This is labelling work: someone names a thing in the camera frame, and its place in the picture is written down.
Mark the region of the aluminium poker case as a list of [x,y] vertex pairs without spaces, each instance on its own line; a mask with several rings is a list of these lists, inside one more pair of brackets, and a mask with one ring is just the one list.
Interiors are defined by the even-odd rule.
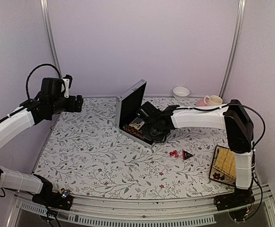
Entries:
[[[115,116],[115,125],[119,129],[119,132],[123,135],[129,137],[130,139],[134,140],[135,142],[138,142],[142,144],[143,146],[152,148],[156,143],[144,139],[140,140],[127,132],[124,131],[123,127],[126,125],[129,125],[135,118],[137,118],[137,110],[140,108],[140,106],[143,103],[144,98],[144,92],[146,89],[147,81],[144,79],[141,79],[139,82],[134,84],[132,87],[130,87],[127,91],[125,91],[122,95],[117,97],[116,101],[116,116]],[[158,115],[151,118],[152,120],[156,120],[159,117],[171,117],[169,113],[165,113],[162,111]],[[144,135],[144,127],[147,123],[145,123],[142,128],[139,130]]]

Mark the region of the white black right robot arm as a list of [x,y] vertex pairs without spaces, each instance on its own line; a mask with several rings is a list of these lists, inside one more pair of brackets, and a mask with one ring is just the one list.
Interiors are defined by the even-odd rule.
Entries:
[[254,156],[254,124],[238,100],[218,106],[190,107],[170,105],[159,110],[150,102],[144,103],[137,115],[145,122],[144,134],[161,142],[174,129],[215,128],[226,131],[227,144],[234,152],[236,183],[238,189],[231,195],[234,206],[241,206],[249,198],[252,185]]

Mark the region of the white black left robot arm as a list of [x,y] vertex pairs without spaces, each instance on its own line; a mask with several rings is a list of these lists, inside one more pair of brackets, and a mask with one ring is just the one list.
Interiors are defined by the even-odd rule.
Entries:
[[[81,95],[59,97],[53,100],[28,99],[12,113],[0,120],[0,149],[23,131],[61,112],[79,113],[82,111]],[[28,175],[0,166],[0,188],[26,191],[37,194],[46,205],[53,205],[57,198],[52,184],[40,176]]]

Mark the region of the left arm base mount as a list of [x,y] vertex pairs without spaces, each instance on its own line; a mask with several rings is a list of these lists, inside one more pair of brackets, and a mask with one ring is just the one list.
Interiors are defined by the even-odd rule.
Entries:
[[42,189],[39,194],[34,194],[32,202],[41,204],[48,208],[57,208],[60,210],[70,211],[73,202],[73,196],[70,195],[69,189],[60,189],[57,192],[53,191],[53,185],[40,175],[35,175],[43,183]]

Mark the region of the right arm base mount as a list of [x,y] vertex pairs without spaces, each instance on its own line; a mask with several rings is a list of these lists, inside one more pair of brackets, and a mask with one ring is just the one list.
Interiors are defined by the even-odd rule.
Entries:
[[251,188],[247,190],[234,188],[234,192],[214,197],[214,205],[218,211],[228,210],[244,205],[251,204],[255,201]]

